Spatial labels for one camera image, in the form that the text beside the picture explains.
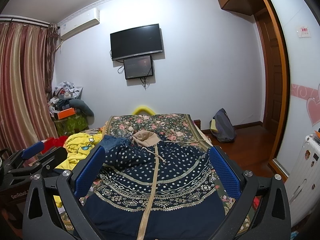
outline yellow ring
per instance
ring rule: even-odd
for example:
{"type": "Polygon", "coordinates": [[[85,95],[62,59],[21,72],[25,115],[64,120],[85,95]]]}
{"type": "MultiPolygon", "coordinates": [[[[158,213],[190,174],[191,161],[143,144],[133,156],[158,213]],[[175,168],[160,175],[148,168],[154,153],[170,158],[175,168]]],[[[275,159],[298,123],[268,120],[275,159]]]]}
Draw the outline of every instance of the yellow ring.
{"type": "Polygon", "coordinates": [[[137,107],[132,114],[139,114],[140,112],[146,112],[150,115],[155,115],[156,113],[154,111],[152,111],[149,107],[146,107],[146,106],[139,106],[137,107]]]}

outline wooden door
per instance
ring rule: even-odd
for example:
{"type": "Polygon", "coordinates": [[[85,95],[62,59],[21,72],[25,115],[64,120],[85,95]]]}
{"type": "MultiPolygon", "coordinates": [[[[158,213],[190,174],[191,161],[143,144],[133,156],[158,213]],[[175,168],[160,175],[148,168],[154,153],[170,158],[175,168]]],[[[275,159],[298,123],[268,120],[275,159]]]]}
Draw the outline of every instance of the wooden door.
{"type": "Polygon", "coordinates": [[[266,69],[266,105],[264,126],[276,135],[282,105],[282,67],[278,39],[267,9],[256,15],[260,32],[265,69],[266,69]]]}

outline wooden floor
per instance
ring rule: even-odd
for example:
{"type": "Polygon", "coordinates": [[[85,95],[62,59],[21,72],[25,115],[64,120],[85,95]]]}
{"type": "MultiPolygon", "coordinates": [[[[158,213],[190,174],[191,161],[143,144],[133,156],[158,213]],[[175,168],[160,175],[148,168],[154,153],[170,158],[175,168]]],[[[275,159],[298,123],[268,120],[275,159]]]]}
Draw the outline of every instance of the wooden floor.
{"type": "Polygon", "coordinates": [[[261,126],[236,130],[233,143],[220,143],[212,135],[213,145],[219,145],[223,151],[243,170],[251,170],[256,176],[272,177],[274,172],[268,167],[275,136],[261,126]]]}

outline pink heart decoration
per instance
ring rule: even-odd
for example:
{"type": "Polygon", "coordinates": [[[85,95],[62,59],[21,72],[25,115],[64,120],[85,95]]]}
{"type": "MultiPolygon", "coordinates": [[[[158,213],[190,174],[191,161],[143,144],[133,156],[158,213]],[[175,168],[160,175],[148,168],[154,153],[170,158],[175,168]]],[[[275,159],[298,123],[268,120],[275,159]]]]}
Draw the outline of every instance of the pink heart decoration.
{"type": "MultiPolygon", "coordinates": [[[[318,95],[320,98],[320,85],[318,87],[318,95]]],[[[314,98],[307,100],[307,111],[312,123],[312,126],[320,122],[320,102],[316,102],[314,98]]]]}

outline white suitcase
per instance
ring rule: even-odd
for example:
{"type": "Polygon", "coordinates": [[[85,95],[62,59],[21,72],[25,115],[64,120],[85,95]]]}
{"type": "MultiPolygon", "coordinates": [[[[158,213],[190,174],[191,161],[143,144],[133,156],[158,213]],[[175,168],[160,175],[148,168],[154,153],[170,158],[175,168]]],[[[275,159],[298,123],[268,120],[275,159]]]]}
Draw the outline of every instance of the white suitcase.
{"type": "Polygon", "coordinates": [[[313,140],[313,135],[308,135],[284,184],[289,199],[292,226],[308,215],[320,199],[319,157],[320,145],[313,140]]]}

